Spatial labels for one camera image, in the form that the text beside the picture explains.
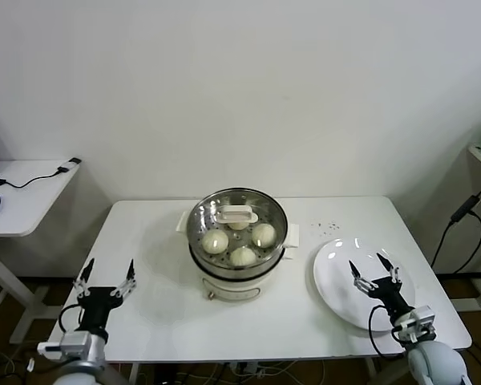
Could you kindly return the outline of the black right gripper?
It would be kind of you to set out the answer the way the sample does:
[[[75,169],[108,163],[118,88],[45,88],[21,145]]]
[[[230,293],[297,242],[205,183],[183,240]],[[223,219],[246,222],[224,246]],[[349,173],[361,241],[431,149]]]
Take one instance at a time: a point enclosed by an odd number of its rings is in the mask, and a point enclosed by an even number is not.
[[[380,253],[377,253],[377,257],[388,275],[371,282],[360,274],[352,261],[349,261],[354,286],[361,292],[369,292],[370,298],[381,301],[390,318],[400,318],[411,312],[412,307],[400,294],[402,280],[399,277],[399,268]]]

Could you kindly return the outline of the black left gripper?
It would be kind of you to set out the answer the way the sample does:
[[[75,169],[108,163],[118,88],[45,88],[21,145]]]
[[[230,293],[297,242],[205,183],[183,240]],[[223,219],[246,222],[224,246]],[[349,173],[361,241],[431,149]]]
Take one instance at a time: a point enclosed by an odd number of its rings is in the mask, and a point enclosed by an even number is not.
[[[83,316],[77,330],[106,333],[109,314],[112,310],[119,308],[123,304],[123,298],[127,298],[136,288],[134,260],[130,261],[125,280],[116,288],[88,286],[94,262],[95,259],[92,258],[73,282],[77,303],[83,309]]]

